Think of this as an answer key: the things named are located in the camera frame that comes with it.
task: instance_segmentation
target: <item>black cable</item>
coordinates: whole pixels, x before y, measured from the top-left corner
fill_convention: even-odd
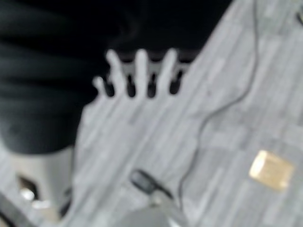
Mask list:
[[[243,99],[247,97],[247,95],[250,93],[254,82],[255,78],[257,75],[257,70],[258,70],[258,65],[259,65],[259,32],[258,32],[258,0],[253,0],[253,27],[254,27],[254,53],[255,53],[255,60],[254,60],[254,65],[253,69],[250,75],[250,79],[248,81],[248,84],[246,88],[244,89],[243,93],[238,96],[236,99],[224,104],[223,106],[219,107],[218,109],[214,110],[213,112],[210,112],[202,121],[199,127],[198,131],[198,136],[197,136],[197,147],[194,151],[194,154],[191,158],[191,161],[189,163],[188,169],[184,172],[182,175],[179,183],[178,183],[178,199],[179,199],[179,205],[180,209],[183,211],[183,188],[185,185],[185,182],[187,179],[190,177],[190,175],[193,173],[193,170],[195,169],[196,165],[198,164],[198,157],[200,154],[200,147],[199,145],[201,144],[201,137],[204,132],[204,129],[206,128],[207,124],[216,116],[222,114],[226,110],[228,110],[230,107],[238,104],[241,102]]]
[[[6,223],[8,225],[8,227],[16,227],[11,221],[10,219],[0,211],[0,218],[4,221],[4,223]]]

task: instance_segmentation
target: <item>small gold box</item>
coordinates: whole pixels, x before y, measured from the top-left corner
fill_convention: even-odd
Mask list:
[[[293,172],[291,163],[265,150],[258,153],[250,168],[251,178],[280,192],[289,186]]]

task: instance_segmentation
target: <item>gold object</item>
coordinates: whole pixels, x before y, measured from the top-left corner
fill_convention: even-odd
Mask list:
[[[280,192],[289,186],[293,172],[291,163],[265,150],[258,153],[250,168],[251,178]]]

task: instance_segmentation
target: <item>gray carpet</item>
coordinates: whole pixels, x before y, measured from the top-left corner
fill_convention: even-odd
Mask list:
[[[199,166],[185,188],[185,210],[193,226],[303,226],[303,27],[294,18],[298,3],[259,0],[261,64],[257,81],[249,97],[215,118],[203,135]],[[244,88],[253,64],[252,47],[252,0],[236,0],[190,68],[178,96],[168,95],[174,53],[168,54],[153,100],[146,98],[144,53],[137,58],[135,99],[126,96],[118,62],[110,53],[118,95],[107,98],[101,81],[95,81],[101,95],[82,118],[74,204],[58,226],[109,227],[144,206],[147,198],[127,180],[137,167],[176,192],[203,116]],[[274,192],[249,178],[260,149],[295,165],[287,191]],[[0,191],[33,223],[53,226],[17,196],[3,148],[0,179]]]

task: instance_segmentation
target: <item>wire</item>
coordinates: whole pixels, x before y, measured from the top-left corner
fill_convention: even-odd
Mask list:
[[[178,199],[179,199],[179,206],[180,209],[183,211],[184,206],[183,206],[183,189],[184,185],[187,181],[187,179],[190,177],[190,175],[193,173],[193,170],[195,169],[196,165],[198,164],[198,157],[200,154],[200,147],[199,145],[201,144],[201,137],[202,134],[207,126],[207,124],[216,116],[222,114],[232,106],[240,103],[247,97],[247,95],[250,93],[252,90],[252,87],[254,85],[256,75],[257,75],[257,70],[258,70],[258,65],[259,65],[259,32],[258,32],[258,0],[253,0],[253,29],[254,29],[254,55],[255,55],[255,60],[254,60],[254,65],[253,69],[250,75],[250,79],[247,83],[247,86],[245,87],[243,93],[238,96],[236,99],[222,105],[218,109],[214,110],[213,112],[210,112],[204,120],[201,122],[198,130],[198,136],[197,136],[197,147],[193,153],[193,156],[189,162],[189,166],[182,175],[179,183],[178,183]]]
[[[8,225],[8,227],[15,227],[15,225],[9,220],[9,218],[1,211],[0,211],[0,219],[2,219],[4,223]]]

